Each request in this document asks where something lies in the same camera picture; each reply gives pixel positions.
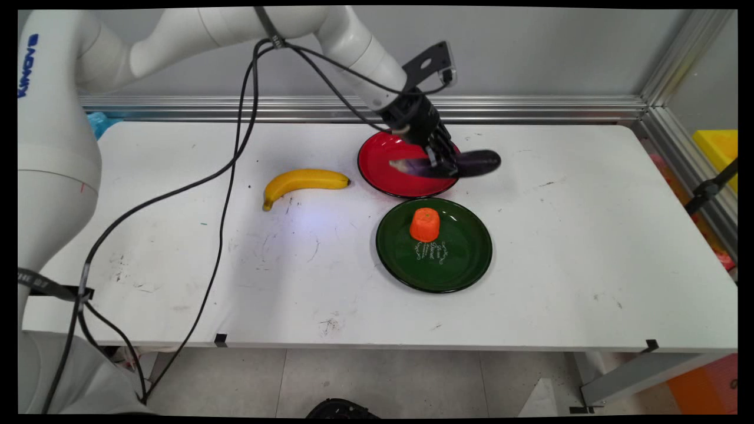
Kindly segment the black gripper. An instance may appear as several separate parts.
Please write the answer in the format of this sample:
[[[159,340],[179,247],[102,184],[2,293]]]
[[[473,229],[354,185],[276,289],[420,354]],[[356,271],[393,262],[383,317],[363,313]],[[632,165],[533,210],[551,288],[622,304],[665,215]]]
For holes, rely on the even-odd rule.
[[[379,110],[379,116],[404,142],[425,148],[432,173],[439,173],[440,177],[459,177],[451,135],[422,90],[412,88],[407,94],[397,96]]]

